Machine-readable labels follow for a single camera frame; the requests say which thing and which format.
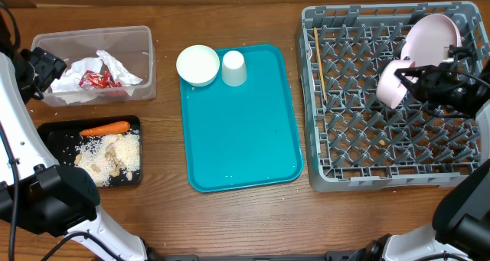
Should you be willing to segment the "white round plate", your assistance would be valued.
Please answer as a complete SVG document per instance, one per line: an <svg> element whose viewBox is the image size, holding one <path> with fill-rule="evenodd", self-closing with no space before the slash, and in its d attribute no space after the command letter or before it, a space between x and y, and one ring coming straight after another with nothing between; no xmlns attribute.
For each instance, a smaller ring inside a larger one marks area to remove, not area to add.
<svg viewBox="0 0 490 261"><path fill-rule="evenodd" d="M411 60L416 67L438 66L448 58L450 46L462 46L459 29L449 17L431 14L421 18L410 29L400 59Z"/></svg>

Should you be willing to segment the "pink bowl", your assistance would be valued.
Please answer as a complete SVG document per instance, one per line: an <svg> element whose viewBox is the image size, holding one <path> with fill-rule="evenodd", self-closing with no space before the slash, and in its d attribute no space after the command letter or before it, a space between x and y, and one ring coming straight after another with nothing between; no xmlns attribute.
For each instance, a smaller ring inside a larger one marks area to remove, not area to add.
<svg viewBox="0 0 490 261"><path fill-rule="evenodd" d="M395 76L395 71L415 67L410 60L393 60L385 68L377 84L376 97L391 109L395 109L407 93L407 88Z"/></svg>

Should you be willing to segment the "white napkin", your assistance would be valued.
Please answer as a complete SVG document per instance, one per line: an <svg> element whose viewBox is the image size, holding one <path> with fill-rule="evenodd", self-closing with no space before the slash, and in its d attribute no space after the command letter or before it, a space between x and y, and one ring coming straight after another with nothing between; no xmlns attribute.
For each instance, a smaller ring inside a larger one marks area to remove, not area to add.
<svg viewBox="0 0 490 261"><path fill-rule="evenodd" d="M140 84L143 79L130 73L123 64L107 51L96 51L97 57L86 57L75 61L68 70L65 70L59 80L51 84L52 93L62 93L60 98L66 104L85 103L96 98L92 90L85 90L79 87L78 83L86 71L91 70L96 73L104 74L105 71L112 74L116 82L120 82L122 87Z"/></svg>

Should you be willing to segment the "red snack wrapper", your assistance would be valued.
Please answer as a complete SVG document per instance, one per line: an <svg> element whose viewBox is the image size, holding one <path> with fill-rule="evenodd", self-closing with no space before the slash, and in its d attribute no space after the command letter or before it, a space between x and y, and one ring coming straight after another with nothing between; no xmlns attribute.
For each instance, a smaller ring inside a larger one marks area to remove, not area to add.
<svg viewBox="0 0 490 261"><path fill-rule="evenodd" d="M101 74L91 70L85 72L78 85L85 90L112 89L123 86L120 82L114 80L111 73L105 71L104 74Z"/></svg>

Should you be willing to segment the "orange carrot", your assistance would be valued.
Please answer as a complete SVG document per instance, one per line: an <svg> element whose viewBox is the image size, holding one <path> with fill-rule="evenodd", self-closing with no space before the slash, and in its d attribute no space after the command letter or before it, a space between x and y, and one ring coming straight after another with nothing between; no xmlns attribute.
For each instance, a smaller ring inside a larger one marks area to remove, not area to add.
<svg viewBox="0 0 490 261"><path fill-rule="evenodd" d="M119 121L91 129L84 129L83 131L79 132L79 134L82 136L115 135L127 132L129 130L130 124L127 121Z"/></svg>

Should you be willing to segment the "white rice pile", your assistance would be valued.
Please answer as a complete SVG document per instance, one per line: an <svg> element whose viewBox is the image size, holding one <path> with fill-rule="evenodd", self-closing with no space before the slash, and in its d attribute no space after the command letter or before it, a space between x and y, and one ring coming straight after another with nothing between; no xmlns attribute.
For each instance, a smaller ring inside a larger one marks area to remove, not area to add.
<svg viewBox="0 0 490 261"><path fill-rule="evenodd" d="M74 165L85 170L99 188L138 184L142 180L139 130L82 138Z"/></svg>

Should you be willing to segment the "peanuts pile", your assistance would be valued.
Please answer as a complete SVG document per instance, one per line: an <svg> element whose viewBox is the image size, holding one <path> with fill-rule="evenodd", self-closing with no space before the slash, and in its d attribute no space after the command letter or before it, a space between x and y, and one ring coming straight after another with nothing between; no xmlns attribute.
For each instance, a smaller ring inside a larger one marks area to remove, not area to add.
<svg viewBox="0 0 490 261"><path fill-rule="evenodd" d="M85 170L99 185L107 185L111 178L128 176L128 173L139 170L137 154L117 153L110 146L106 149L84 148L76 155L74 164Z"/></svg>

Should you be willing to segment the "wooden chopstick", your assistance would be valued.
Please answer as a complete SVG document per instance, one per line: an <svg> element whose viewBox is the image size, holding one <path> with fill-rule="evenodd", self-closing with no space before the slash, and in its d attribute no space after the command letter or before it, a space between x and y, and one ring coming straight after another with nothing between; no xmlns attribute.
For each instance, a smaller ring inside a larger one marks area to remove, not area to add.
<svg viewBox="0 0 490 261"><path fill-rule="evenodd" d="M319 43L318 29L313 28L313 33L314 33L314 39L315 39L315 53L316 53L317 64L318 64L318 76L319 76L320 81L321 81L323 100L326 103L327 94L326 94L326 90L325 90L325 81L324 81L324 74L323 74L323 69L322 69L322 55L321 55L321 48L320 48L320 43Z"/></svg>

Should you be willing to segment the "white bowl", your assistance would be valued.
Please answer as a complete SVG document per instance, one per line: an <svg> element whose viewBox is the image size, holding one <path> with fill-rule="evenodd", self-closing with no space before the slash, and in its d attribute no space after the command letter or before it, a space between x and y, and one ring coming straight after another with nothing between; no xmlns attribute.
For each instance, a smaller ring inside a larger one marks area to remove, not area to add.
<svg viewBox="0 0 490 261"><path fill-rule="evenodd" d="M220 66L216 51L205 45L185 48L176 60L178 75L192 86L207 86L212 83Z"/></svg>

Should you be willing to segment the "white upside-down cup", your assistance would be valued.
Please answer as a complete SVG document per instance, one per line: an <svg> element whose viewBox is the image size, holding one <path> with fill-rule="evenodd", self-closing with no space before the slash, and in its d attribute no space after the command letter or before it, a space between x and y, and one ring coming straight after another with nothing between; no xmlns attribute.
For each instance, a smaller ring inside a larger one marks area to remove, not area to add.
<svg viewBox="0 0 490 261"><path fill-rule="evenodd" d="M221 76L228 86L240 86L246 82L247 67L239 51L228 51L223 56Z"/></svg>

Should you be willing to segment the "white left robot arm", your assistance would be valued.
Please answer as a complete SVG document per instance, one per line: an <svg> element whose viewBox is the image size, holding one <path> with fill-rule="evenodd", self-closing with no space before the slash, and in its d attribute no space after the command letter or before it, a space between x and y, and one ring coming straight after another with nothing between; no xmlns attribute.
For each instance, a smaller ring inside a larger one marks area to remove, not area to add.
<svg viewBox="0 0 490 261"><path fill-rule="evenodd" d="M16 24L1 23L1 219L10 224L8 259L16 230L62 237L46 257L75 240L102 260L157 260L143 239L124 230L100 204L98 189L81 168L51 154L26 109L42 100L66 64L41 49L21 49Z"/></svg>

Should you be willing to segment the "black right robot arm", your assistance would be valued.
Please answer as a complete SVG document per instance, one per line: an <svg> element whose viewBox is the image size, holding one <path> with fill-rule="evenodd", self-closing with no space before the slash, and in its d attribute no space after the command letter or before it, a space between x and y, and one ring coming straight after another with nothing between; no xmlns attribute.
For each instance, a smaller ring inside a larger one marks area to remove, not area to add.
<svg viewBox="0 0 490 261"><path fill-rule="evenodd" d="M395 76L420 102L450 106L474 119L481 138L480 166L439 203L430 224L387 234L350 255L351 260L487 260L489 258L489 69L456 80L454 64L400 68Z"/></svg>

